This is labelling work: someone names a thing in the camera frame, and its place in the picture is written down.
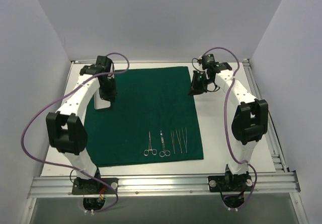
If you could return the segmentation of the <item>metal instrument tray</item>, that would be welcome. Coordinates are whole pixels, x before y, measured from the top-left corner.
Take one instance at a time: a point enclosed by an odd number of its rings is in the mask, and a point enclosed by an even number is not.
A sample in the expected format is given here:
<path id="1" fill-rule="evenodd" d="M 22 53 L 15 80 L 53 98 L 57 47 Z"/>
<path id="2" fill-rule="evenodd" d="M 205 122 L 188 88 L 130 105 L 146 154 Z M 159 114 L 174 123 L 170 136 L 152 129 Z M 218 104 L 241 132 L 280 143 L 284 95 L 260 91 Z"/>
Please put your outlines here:
<path id="1" fill-rule="evenodd" d="M 111 102 L 101 99 L 99 92 L 96 91 L 94 95 L 94 109 L 102 110 L 102 109 L 108 109 L 110 107 L 111 107 Z"/>

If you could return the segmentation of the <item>green surgical cloth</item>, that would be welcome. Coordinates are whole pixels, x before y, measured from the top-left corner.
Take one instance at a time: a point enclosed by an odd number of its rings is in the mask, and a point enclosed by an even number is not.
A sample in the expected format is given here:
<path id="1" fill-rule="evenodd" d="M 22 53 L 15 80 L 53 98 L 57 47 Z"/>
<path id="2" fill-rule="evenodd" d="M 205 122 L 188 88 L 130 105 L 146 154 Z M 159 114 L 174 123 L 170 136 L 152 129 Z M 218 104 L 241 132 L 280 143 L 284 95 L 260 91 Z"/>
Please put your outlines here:
<path id="1" fill-rule="evenodd" d="M 165 163 L 204 158 L 191 79 L 186 66 L 133 69 L 116 76 L 117 97 L 109 109 L 95 110 L 90 100 L 85 115 L 87 151 L 98 167 Z M 182 128 L 187 129 L 185 152 Z M 182 151 L 176 135 L 180 131 Z M 160 131 L 169 157 L 161 158 Z M 175 134 L 173 153 L 171 131 Z M 143 155 L 149 132 L 157 155 Z"/>

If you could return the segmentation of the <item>silver forceps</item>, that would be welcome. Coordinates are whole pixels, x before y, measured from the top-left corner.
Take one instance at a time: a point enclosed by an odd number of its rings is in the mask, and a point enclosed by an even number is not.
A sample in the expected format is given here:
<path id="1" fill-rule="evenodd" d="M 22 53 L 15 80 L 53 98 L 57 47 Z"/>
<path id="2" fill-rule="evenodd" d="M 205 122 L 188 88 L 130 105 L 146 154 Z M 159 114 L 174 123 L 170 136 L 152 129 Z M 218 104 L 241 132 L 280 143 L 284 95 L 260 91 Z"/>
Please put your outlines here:
<path id="1" fill-rule="evenodd" d="M 183 139 L 184 139 L 184 146 L 185 146 L 185 152 L 188 153 L 187 150 L 187 129 L 183 129 L 182 128 L 182 135 L 183 135 Z"/>

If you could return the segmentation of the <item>silver tweezers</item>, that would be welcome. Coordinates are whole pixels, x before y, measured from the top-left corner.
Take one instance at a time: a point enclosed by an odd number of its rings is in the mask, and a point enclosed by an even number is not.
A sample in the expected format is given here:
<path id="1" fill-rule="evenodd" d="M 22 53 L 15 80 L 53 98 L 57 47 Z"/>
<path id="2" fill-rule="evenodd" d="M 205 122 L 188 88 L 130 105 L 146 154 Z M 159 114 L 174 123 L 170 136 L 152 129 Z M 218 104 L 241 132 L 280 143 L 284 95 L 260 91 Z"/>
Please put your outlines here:
<path id="1" fill-rule="evenodd" d="M 178 143 L 179 143 L 179 147 L 180 147 L 180 152 L 183 153 L 182 151 L 182 143 L 181 143 L 181 134 L 179 130 L 176 130 L 176 135 L 177 135 L 177 139 L 178 139 Z"/>
<path id="2" fill-rule="evenodd" d="M 171 131 L 171 140 L 172 140 L 172 146 L 173 146 L 173 153 L 176 154 L 175 134 L 174 134 L 174 131 Z"/>

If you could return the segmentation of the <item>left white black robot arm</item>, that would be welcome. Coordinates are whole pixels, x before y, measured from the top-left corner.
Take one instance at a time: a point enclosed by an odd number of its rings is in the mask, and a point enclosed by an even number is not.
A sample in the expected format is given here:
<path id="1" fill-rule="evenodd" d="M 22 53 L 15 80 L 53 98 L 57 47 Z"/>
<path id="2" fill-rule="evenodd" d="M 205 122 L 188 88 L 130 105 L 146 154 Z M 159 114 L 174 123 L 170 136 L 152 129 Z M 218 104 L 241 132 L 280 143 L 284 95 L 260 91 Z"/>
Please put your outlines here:
<path id="1" fill-rule="evenodd" d="M 111 107 L 117 95 L 113 71 L 112 60 L 107 56 L 98 56 L 96 63 L 80 70 L 68 99 L 56 112 L 46 116 L 50 146 L 62 153 L 76 168 L 76 176 L 84 180 L 83 187 L 89 193 L 97 193 L 102 181 L 97 177 L 98 167 L 86 149 L 88 134 L 82 117 L 90 100 L 98 103 L 100 110 Z"/>

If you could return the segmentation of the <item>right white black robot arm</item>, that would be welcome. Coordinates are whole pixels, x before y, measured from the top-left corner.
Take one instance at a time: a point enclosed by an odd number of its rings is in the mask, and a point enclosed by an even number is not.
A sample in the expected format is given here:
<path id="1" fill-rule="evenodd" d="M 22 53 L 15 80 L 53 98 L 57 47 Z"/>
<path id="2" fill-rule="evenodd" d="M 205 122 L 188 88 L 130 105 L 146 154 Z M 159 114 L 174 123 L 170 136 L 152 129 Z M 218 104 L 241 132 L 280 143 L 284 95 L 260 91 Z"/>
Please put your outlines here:
<path id="1" fill-rule="evenodd" d="M 227 62 L 215 61 L 213 54 L 203 55 L 197 62 L 188 94 L 207 93 L 209 84 L 225 93 L 224 130 L 231 160 L 226 168 L 230 173 L 224 176 L 223 183 L 227 189 L 235 190 L 242 183 L 240 175 L 249 171 L 257 143 L 267 133 L 268 103 L 252 95 Z"/>

